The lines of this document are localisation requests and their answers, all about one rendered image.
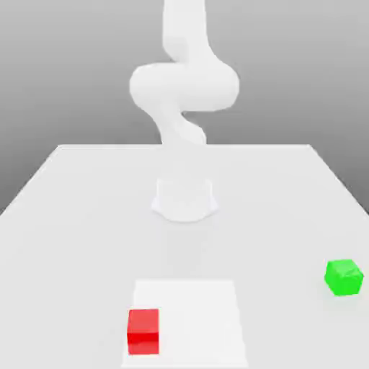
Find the small red cube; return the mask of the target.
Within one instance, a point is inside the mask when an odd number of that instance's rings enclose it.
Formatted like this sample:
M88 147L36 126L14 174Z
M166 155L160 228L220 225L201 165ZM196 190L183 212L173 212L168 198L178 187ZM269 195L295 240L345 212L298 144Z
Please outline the small red cube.
M129 310L126 334L129 355L159 354L159 310Z

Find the small green cube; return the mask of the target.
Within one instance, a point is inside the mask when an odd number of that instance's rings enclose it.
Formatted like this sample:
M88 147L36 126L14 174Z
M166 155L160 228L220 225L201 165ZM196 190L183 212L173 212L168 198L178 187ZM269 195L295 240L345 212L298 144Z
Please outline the small green cube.
M335 296L357 295L364 274L352 259L330 260L326 264L324 281Z

